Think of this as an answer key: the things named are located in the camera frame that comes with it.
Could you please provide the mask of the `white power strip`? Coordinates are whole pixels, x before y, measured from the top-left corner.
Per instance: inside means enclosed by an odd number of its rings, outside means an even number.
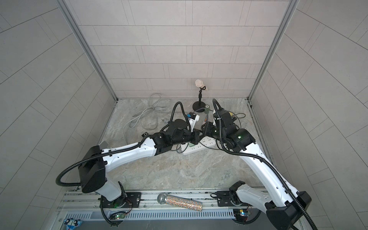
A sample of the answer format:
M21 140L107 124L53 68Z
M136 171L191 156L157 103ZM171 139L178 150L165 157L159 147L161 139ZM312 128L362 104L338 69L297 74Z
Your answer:
M216 140L210 137L204 137L198 144L192 143L182 144L181 153L183 155L189 155L201 150L213 149L216 146Z

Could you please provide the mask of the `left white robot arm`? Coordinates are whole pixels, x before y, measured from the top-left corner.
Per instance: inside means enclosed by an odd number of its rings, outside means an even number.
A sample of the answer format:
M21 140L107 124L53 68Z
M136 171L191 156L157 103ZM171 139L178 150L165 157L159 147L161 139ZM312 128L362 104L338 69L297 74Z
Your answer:
M123 206L133 203L127 197L123 185L119 181L108 178L111 170L139 160L141 158L157 156L172 150L175 145L195 143L199 141L199 131L195 124L199 115L195 112L183 114L184 119L174 119L171 116L159 132L144 134L141 141L113 149L102 149L96 145L91 147L84 158L63 170L56 177L56 184L62 187L79 186L83 193L98 193L100 209L106 202Z

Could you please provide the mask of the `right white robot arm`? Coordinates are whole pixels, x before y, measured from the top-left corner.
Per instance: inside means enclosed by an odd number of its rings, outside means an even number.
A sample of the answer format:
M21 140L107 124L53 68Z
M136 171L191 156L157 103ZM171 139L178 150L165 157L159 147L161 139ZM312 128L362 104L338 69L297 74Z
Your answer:
M267 190L267 193L260 193L243 184L236 188L236 198L265 213L278 230L296 229L294 224L301 217L305 217L310 227L316 230L306 211L311 203L309 194L292 186L265 157L253 136L235 125L229 111L221 107L216 99L212 103L217 127L211 131L212 137L219 140L222 151L244 160Z

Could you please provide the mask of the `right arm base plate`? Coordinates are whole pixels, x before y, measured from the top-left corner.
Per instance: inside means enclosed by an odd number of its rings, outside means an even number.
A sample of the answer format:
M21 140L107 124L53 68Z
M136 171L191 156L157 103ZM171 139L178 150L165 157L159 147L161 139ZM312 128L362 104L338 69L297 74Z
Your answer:
M210 196L217 201L219 207L251 207L250 204L241 202L234 191L216 191Z

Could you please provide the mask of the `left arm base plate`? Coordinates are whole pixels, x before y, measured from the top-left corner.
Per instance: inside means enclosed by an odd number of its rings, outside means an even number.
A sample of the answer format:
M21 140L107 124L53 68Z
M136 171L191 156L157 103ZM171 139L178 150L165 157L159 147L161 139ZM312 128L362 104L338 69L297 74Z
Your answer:
M108 201L105 197L99 199L103 209L128 209L138 208L141 200L141 192L126 192L126 196L121 196L114 201Z

